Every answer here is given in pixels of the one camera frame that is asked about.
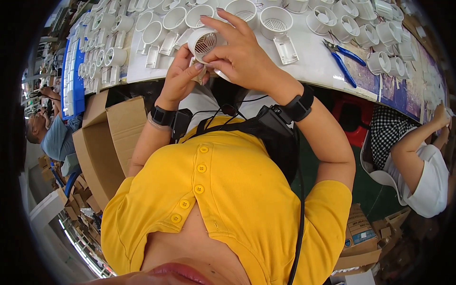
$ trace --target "lips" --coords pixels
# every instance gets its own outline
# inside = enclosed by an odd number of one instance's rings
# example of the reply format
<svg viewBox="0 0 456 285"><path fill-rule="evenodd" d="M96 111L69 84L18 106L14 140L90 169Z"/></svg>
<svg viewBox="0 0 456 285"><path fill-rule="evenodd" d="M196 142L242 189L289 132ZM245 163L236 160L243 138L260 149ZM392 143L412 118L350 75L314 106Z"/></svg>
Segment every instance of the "lips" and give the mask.
<svg viewBox="0 0 456 285"><path fill-rule="evenodd" d="M166 274L166 273L178 274L196 284L200 285L214 285L206 276L201 274L198 270L193 267L182 264L182 263L165 263L151 270L152 275Z"/></svg>

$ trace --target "blue shirt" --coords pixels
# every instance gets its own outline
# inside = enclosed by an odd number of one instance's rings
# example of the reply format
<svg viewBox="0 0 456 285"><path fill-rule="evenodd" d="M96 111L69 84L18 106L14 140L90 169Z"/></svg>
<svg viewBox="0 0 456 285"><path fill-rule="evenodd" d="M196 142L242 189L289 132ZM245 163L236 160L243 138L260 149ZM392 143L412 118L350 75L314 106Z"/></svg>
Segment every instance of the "blue shirt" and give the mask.
<svg viewBox="0 0 456 285"><path fill-rule="evenodd" d="M40 143L44 153L57 161L64 161L67 155L75 153L73 133L78 130L81 121L82 117L77 116L64 124L62 118L57 116Z"/></svg>

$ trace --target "wire cutter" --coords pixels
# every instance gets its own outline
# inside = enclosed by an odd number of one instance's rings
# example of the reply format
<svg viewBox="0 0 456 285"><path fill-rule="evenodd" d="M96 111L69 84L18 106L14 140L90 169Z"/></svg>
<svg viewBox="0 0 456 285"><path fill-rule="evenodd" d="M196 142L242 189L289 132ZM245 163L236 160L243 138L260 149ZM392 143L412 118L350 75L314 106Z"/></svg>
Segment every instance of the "wire cutter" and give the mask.
<svg viewBox="0 0 456 285"><path fill-rule="evenodd" d="M356 83L355 83L355 80L353 79L353 77L350 75L350 73L348 72L347 70L347 67L345 66L345 64L343 63L343 60L341 59L341 57L336 53L336 52L340 52L341 54L343 54L344 56L347 56L351 59L353 59L354 61L356 61L357 63L361 64L362 66L366 66L366 63L364 62L364 60L362 60L359 56L357 56L356 54L354 54L353 52L349 51L349 50L346 50L345 48L342 48L340 46L337 46L337 45L334 45L334 44L331 44L330 42L328 42L327 40L324 40L323 43L325 44L325 46L331 51L331 54L332 56L335 58L336 62L337 62L337 65L340 67L340 69L342 70L343 74L345 75L345 78L350 82L350 84L356 88Z"/></svg>

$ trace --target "fingernail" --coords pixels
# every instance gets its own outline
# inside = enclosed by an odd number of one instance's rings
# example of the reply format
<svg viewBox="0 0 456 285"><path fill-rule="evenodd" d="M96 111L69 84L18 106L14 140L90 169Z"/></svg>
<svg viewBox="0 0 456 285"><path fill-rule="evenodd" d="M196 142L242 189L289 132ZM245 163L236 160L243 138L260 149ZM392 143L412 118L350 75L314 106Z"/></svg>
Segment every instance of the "fingernail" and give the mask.
<svg viewBox="0 0 456 285"><path fill-rule="evenodd" d="M198 62L197 64L195 64L195 68L197 70L201 70L203 68L204 64L202 64L201 62Z"/></svg>

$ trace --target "red stool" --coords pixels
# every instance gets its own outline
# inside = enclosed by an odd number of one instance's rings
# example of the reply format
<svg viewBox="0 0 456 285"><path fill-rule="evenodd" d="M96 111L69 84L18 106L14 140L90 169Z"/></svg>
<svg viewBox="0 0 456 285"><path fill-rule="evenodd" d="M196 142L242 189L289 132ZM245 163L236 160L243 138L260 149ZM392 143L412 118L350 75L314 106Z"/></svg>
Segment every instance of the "red stool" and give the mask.
<svg viewBox="0 0 456 285"><path fill-rule="evenodd" d="M366 138L366 134L368 132L366 126L369 126L372 120L374 102L342 92L334 93L334 101L335 105L331 113L339 123L341 123L340 119L342 108L345 104L355 105L360 108L361 124L354 131L348 132L344 130L344 132L351 145L362 148L364 139Z"/></svg>

